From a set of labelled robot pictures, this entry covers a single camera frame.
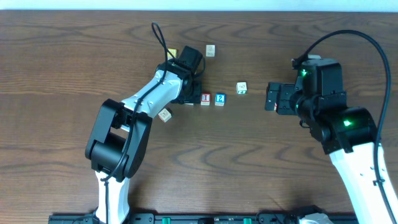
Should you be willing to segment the plain wooden block tilted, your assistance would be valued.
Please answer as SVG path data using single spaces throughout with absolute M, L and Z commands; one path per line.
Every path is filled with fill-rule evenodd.
M 168 108 L 163 108 L 159 113 L 158 117 L 166 123 L 168 120 L 172 118 L 172 112 Z

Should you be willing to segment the white green-sided block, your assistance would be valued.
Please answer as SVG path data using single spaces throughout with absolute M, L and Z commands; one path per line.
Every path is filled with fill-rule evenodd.
M 247 83 L 246 82 L 237 82 L 236 84 L 236 93 L 238 95 L 244 95 L 248 91 Z

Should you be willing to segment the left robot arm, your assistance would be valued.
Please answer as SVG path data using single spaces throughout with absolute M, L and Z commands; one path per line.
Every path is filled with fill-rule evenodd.
M 94 223 L 127 222 L 130 179 L 144 160 L 152 122 L 169 103 L 201 102 L 203 61 L 202 53 L 186 46 L 177 58 L 158 65 L 137 93 L 101 105 L 85 149 L 99 183 Z

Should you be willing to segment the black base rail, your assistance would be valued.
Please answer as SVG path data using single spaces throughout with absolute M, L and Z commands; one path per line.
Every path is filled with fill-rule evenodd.
M 214 214 L 173 214 L 173 213 L 130 213 L 124 223 L 137 224 L 275 224 L 275 223 L 347 223 L 358 224 L 355 215 L 344 213 L 328 214 L 317 206 L 307 206 L 290 212 L 261 210 L 256 214 L 214 213 Z

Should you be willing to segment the red letter I block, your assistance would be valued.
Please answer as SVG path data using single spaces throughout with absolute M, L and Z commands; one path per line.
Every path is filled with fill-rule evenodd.
M 210 102 L 211 102 L 211 95 L 209 93 L 202 93 L 200 104 L 202 106 L 209 106 Z

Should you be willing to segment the yellow wooden block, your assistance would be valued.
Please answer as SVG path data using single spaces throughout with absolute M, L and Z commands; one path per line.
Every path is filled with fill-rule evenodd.
M 167 49 L 167 59 L 170 60 L 177 56 L 177 49 Z

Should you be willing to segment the blue number 2 block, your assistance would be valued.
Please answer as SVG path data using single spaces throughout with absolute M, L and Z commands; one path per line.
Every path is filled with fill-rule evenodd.
M 225 101 L 226 101 L 225 94 L 217 93 L 215 95 L 215 106 L 224 106 Z

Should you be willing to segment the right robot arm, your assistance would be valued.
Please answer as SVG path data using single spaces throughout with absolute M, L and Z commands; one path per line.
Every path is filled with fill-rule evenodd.
M 359 223 L 391 223 L 397 196 L 388 176 L 377 127 L 366 108 L 348 107 L 341 65 L 334 59 L 309 59 L 295 83 L 270 82 L 265 109 L 300 118 L 321 143 L 349 194 Z

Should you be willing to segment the white block top centre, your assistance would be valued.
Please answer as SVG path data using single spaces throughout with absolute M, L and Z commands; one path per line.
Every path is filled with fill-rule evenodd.
M 215 45 L 206 45 L 206 56 L 207 57 L 215 56 Z

